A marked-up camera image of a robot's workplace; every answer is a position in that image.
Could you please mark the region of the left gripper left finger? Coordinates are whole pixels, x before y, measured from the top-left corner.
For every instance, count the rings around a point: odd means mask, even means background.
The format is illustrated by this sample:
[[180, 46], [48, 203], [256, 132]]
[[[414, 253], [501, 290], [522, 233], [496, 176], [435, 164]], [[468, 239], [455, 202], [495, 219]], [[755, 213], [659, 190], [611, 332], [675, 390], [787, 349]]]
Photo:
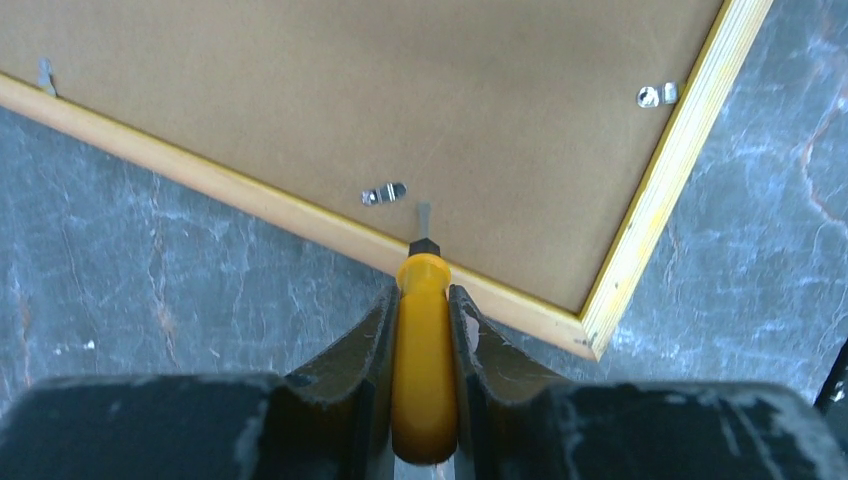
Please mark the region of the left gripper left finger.
[[390, 479], [399, 291], [286, 375], [45, 379], [1, 422], [5, 479]]

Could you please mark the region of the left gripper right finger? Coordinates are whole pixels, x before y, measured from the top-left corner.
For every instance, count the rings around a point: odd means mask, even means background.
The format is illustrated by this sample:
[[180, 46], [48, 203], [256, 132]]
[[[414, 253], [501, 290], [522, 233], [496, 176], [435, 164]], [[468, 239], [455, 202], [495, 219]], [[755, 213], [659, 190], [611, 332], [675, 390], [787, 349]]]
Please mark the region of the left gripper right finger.
[[824, 418], [769, 383], [574, 383], [449, 289], [459, 479], [843, 479]]

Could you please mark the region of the yellow picture frame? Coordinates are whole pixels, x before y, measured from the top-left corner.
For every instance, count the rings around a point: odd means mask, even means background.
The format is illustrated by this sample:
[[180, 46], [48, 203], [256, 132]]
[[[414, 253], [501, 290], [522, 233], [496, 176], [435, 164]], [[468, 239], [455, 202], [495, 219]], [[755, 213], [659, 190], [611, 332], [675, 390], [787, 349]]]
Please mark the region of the yellow picture frame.
[[[463, 267], [455, 278], [502, 324], [591, 360], [618, 327], [705, 140], [770, 9], [719, 8], [611, 243], [587, 300], [572, 312]], [[206, 194], [381, 271], [396, 271], [403, 243], [332, 210], [220, 165], [11, 75], [1, 103], [16, 113]]]

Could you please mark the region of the orange handled screwdriver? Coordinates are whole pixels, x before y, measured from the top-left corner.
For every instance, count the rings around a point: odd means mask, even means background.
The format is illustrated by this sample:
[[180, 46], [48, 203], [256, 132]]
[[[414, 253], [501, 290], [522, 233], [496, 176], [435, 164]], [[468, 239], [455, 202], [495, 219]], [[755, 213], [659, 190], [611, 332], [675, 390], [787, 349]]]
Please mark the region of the orange handled screwdriver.
[[417, 207], [418, 235], [396, 275], [400, 301], [391, 391], [392, 449], [413, 465], [455, 452], [458, 401], [448, 305], [451, 270], [430, 238], [431, 206]]

